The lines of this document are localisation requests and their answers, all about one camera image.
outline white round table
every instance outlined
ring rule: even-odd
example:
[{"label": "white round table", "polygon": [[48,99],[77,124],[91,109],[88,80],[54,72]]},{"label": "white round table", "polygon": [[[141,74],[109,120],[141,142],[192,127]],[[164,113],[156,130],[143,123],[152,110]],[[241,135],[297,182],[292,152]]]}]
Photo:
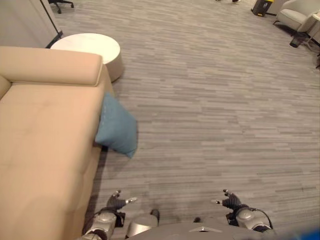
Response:
[{"label": "white round table", "polygon": [[58,40],[51,49],[101,55],[112,82],[119,78],[124,71],[120,46],[116,40],[109,36],[97,33],[74,34]]}]

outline trash can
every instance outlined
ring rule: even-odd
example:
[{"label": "trash can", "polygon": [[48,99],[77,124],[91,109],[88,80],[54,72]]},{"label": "trash can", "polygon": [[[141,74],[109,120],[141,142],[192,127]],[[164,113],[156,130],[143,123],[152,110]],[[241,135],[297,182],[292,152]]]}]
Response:
[{"label": "trash can", "polygon": [[264,17],[274,0],[257,0],[251,9],[254,15]]}]

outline white wall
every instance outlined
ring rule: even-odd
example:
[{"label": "white wall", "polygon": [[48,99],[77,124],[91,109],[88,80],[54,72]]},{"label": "white wall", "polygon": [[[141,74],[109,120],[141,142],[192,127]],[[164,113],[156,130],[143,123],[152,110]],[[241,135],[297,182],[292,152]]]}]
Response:
[{"label": "white wall", "polygon": [[[59,32],[51,8],[47,11]],[[40,0],[0,0],[0,45],[45,48],[55,36],[57,31]]]}]

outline beige sofa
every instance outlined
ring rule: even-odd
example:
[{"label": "beige sofa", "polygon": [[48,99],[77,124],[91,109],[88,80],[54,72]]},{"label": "beige sofa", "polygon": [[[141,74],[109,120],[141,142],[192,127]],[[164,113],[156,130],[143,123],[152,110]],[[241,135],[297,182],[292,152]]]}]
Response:
[{"label": "beige sofa", "polygon": [[0,239],[81,235],[105,92],[99,55],[0,47]]}]

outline blue pillow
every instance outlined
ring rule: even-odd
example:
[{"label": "blue pillow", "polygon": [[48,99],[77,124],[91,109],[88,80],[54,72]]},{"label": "blue pillow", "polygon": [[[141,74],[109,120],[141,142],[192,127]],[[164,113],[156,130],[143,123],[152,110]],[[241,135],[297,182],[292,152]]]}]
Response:
[{"label": "blue pillow", "polygon": [[109,93],[104,95],[95,142],[132,158],[137,149],[136,119]]}]

